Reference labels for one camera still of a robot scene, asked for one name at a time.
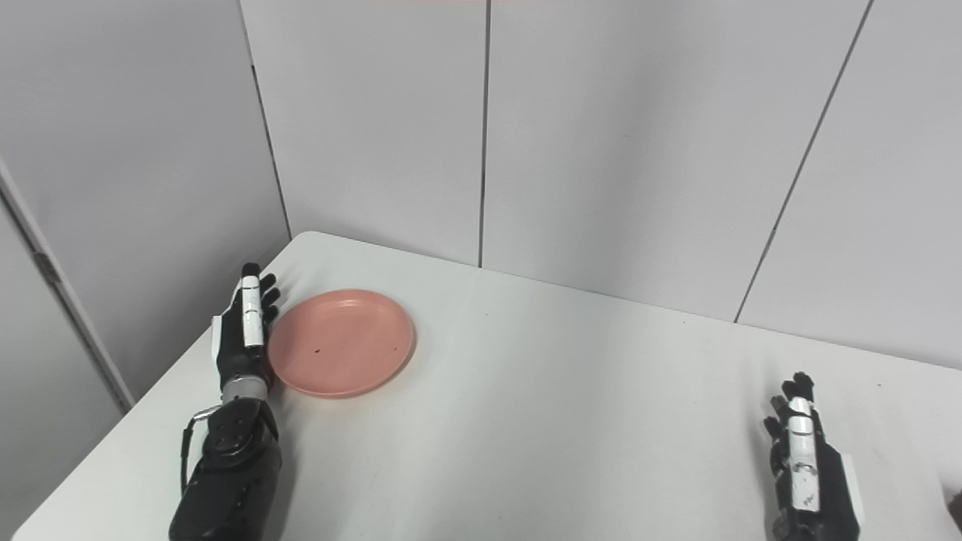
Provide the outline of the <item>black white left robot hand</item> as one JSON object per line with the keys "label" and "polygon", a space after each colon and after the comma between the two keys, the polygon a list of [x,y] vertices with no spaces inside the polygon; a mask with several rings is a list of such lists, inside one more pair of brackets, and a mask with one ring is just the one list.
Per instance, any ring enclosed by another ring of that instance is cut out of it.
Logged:
{"label": "black white left robot hand", "polygon": [[279,309],[281,292],[274,274],[262,274],[260,264],[248,261],[241,270],[228,307],[212,319],[212,359],[219,371],[223,400],[233,398],[228,386],[241,378],[257,378],[267,394],[276,376],[267,347]]}

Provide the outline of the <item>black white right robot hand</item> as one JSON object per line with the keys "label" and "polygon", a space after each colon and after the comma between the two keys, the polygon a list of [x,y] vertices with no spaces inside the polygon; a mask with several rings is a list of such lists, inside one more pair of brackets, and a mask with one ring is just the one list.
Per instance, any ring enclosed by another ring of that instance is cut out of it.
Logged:
{"label": "black white right robot hand", "polygon": [[815,407],[814,381],[796,372],[772,397],[774,414],[764,421],[777,513],[776,540],[858,540],[861,510],[851,458],[827,441]]}

